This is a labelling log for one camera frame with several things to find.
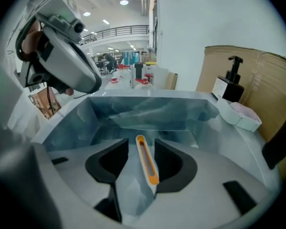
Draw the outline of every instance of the cardboard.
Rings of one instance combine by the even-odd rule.
[[[169,72],[166,78],[165,89],[175,90],[178,74]]]
[[[245,90],[240,103],[253,109],[262,121],[258,129],[269,141],[286,120],[286,58],[277,54],[235,46],[205,48],[204,62],[197,91],[212,91],[217,76],[225,76],[232,68],[228,57],[236,55],[244,60],[238,73]],[[286,176],[286,165],[279,165],[281,176]]]
[[[56,96],[51,87],[49,88],[49,94],[51,98],[52,108],[54,110],[54,113],[56,113],[57,111],[61,109],[61,105],[57,101]],[[50,119],[53,116],[51,106],[49,104],[46,88],[44,88],[43,90],[35,94],[29,95],[29,98],[31,102],[42,112],[42,114],[47,119]]]
[[[154,52],[143,53],[142,62],[157,62],[156,54]]]

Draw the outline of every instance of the black pump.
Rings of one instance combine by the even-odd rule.
[[[228,59],[233,60],[233,65],[232,65],[232,70],[227,71],[225,77],[229,81],[235,84],[238,84],[240,80],[240,75],[237,74],[237,72],[238,72],[239,64],[243,63],[243,59],[237,56],[231,56]]]
[[[233,60],[232,69],[227,71],[225,77],[217,77],[212,95],[216,99],[224,98],[231,102],[238,102],[244,92],[244,88],[238,84],[240,75],[237,74],[239,64],[243,63],[243,59],[237,56],[231,56],[228,59]]]

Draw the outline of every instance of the white machine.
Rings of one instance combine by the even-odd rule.
[[[22,43],[33,23],[39,21],[43,35],[36,51],[26,54]],[[72,88],[83,93],[97,91],[102,80],[95,63],[79,48],[85,28],[74,0],[42,0],[31,9],[16,39],[17,56],[24,63],[16,73],[21,85],[47,82],[59,93]]]

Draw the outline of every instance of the railing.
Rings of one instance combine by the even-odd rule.
[[[134,35],[134,34],[148,34],[148,25],[122,26],[99,31],[95,34],[83,37],[83,39],[80,41],[80,45],[85,45],[87,43],[101,40],[104,38],[123,36],[123,35]]]

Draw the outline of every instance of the pink item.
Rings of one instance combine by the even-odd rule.
[[[243,106],[242,104],[238,102],[231,103],[230,106],[234,111],[241,113],[251,119],[259,121],[257,114],[252,109],[246,106]]]

